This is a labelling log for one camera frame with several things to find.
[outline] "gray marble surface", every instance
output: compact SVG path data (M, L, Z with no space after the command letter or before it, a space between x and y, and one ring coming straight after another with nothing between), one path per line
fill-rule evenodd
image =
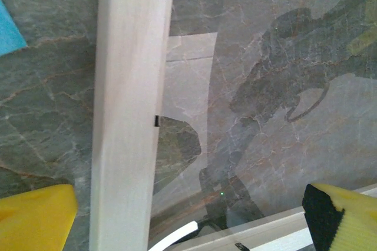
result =
M221 207L224 182L239 223L300 205L311 181L376 182L376 45L348 47L375 24L367 1L174 0L170 35L184 44L168 56L164 111L176 121L161 127L160 230L203 199ZM97 0L3 2L29 47L0 57L0 197L73 184L64 250L87 250ZM214 194L200 187L205 167Z

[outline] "white plastic strip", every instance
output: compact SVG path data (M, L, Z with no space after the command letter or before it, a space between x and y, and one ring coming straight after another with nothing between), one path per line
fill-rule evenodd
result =
M175 232L170 233L163 240L154 245L149 251L163 251L172 245L174 242L180 240L186 235L189 235L191 232L194 232L198 229L197 222L193 221L184 225L183 227L177 229Z

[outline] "blue object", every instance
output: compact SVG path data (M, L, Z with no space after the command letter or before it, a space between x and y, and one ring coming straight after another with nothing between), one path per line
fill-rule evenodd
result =
M26 46L25 39L0 0L0 56Z

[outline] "glass panel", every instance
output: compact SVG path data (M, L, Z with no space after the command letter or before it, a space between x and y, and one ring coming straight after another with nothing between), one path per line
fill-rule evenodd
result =
M376 24L377 0L173 0L150 240L375 183Z

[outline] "white frame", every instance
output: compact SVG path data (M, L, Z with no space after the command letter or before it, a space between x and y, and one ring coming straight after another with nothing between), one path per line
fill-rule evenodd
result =
M90 251L146 251L172 0L99 0ZM377 197L377 184L359 192ZM302 207L174 246L298 250L311 243Z
M377 197L377 183L356 192ZM181 243L173 251L236 250L241 242L253 251L296 251L313 243L304 217L303 207L274 214L232 229L216 232Z

